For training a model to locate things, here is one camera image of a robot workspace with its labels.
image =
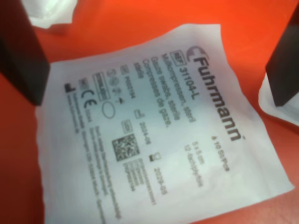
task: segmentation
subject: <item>red table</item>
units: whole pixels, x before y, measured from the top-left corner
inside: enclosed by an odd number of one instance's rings
[[[50,62],[107,53],[184,23],[221,24],[224,48],[242,91],[266,124],[278,156],[299,186],[299,128],[261,111],[265,65],[298,0],[79,0],[71,25],[36,34]],[[0,76],[0,222],[43,223],[35,108]],[[299,223],[299,189],[201,224]]]

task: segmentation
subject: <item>ce mark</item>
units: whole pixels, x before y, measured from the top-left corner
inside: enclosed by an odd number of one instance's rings
[[[92,105],[97,105],[97,101],[93,99],[94,91],[93,90],[85,90],[81,93],[81,98],[86,99],[84,102],[84,108],[87,108]]]

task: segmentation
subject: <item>black block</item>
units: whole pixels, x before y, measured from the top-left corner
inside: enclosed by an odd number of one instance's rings
[[[276,46],[266,71],[276,106],[299,92],[299,5]]]
[[[31,103],[40,105],[49,70],[20,0],[0,0],[0,71]]]

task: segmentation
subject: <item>fuhrmann logo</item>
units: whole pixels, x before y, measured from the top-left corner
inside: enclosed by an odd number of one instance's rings
[[[224,99],[216,85],[216,77],[209,70],[210,58],[206,51],[199,46],[192,46],[186,52],[188,62],[194,62],[198,65],[198,72],[209,91],[211,99],[217,109],[219,117],[232,141],[241,139],[240,132],[225,105]]]

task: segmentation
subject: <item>white paper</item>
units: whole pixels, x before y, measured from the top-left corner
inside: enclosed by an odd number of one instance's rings
[[[32,25],[49,28],[53,24],[71,23],[77,0],[22,0]]]
[[[275,106],[267,74],[258,94],[258,102],[265,113],[299,126],[299,93],[284,106]]]
[[[220,25],[53,63],[36,117],[46,224],[185,224],[293,189]]]

